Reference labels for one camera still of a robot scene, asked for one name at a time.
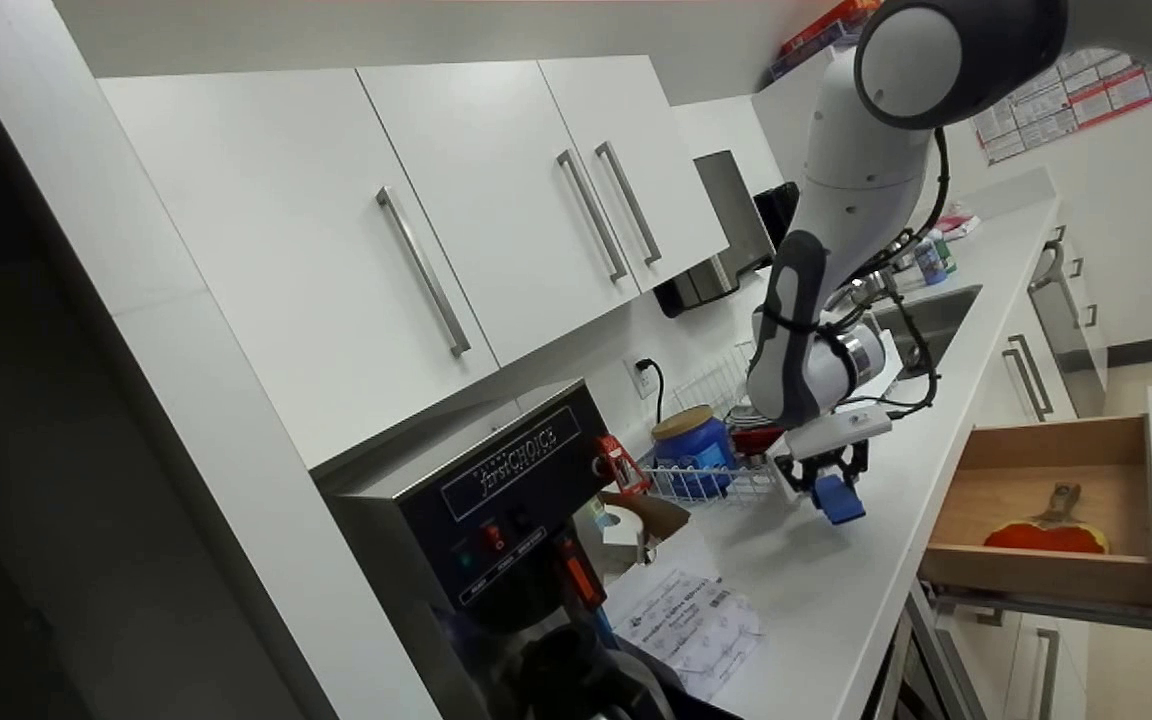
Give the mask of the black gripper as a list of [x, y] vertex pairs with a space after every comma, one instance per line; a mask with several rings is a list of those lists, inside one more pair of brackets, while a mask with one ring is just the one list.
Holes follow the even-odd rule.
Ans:
[[847, 482], [858, 488], [870, 473], [870, 443], [872, 437], [885, 437], [893, 426], [893, 415], [876, 404], [847, 406], [847, 410], [823, 410], [784, 437], [784, 449], [777, 451], [777, 468], [790, 481], [795, 494], [818, 501], [818, 468], [831, 463], [846, 449], [854, 449]]

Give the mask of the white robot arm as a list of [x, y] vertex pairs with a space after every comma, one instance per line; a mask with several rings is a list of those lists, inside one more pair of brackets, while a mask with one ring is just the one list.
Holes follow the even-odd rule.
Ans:
[[751, 310], [751, 410], [790, 437], [794, 488], [831, 518], [866, 516], [866, 438], [905, 410], [847, 410], [889, 358], [872, 323], [828, 300], [893, 257], [944, 127], [1048, 73], [1067, 47], [1118, 47], [1152, 66], [1152, 0], [885, 0], [831, 56], [768, 294]]

